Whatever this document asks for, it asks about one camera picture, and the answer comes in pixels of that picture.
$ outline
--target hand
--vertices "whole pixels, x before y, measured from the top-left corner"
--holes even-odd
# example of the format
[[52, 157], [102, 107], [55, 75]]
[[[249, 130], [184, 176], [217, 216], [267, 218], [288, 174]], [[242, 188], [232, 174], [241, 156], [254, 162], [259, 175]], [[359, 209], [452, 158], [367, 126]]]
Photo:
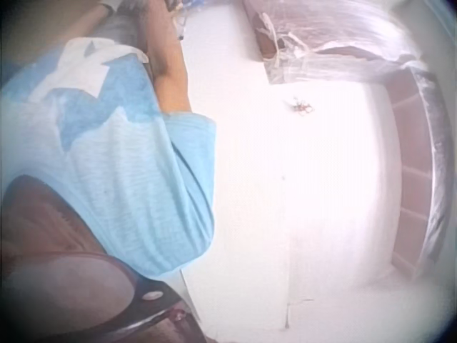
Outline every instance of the hand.
[[123, 0], [100, 0], [99, 4], [109, 7], [113, 13], [116, 13]]

